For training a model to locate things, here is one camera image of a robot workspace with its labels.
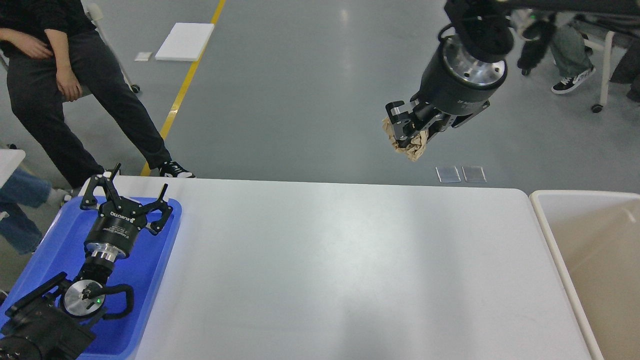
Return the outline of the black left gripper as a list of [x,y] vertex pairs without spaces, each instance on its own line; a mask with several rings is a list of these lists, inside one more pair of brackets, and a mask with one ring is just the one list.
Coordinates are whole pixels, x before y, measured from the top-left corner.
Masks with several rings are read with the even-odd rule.
[[[84,240],[84,251],[88,256],[98,252],[111,253],[114,259],[126,259],[134,248],[142,228],[153,236],[162,232],[173,212],[173,207],[164,199],[169,185],[165,183],[158,197],[150,203],[142,204],[137,199],[121,198],[114,186],[114,178],[121,170],[117,162],[110,175],[97,174],[90,177],[80,202],[81,210],[98,209],[99,203],[94,196],[96,187],[105,194],[105,203],[98,209],[98,217]],[[160,218],[147,223],[147,215],[159,211]]]

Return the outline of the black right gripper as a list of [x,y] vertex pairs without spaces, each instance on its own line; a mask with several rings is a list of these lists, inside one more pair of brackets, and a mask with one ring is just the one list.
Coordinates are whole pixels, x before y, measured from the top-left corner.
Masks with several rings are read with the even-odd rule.
[[429,144],[449,127],[459,128],[489,107],[505,82],[505,60],[486,63],[464,48],[459,36],[439,39],[413,98],[385,106],[393,139],[400,149],[413,141]]

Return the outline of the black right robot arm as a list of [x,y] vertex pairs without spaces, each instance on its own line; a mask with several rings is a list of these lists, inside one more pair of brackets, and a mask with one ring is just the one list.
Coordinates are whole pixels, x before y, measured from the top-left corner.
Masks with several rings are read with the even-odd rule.
[[438,34],[439,45],[408,104],[386,105],[388,136],[398,150],[418,139],[458,128],[489,107],[505,82],[512,30],[524,22],[514,10],[533,9],[639,18],[637,0],[448,0],[445,13],[454,34]]

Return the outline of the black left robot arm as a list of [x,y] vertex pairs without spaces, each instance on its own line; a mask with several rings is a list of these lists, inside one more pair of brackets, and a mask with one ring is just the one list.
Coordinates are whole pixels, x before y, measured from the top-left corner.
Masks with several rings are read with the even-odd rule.
[[1,308],[3,360],[125,360],[151,314],[182,208],[118,193],[119,166],[61,208]]

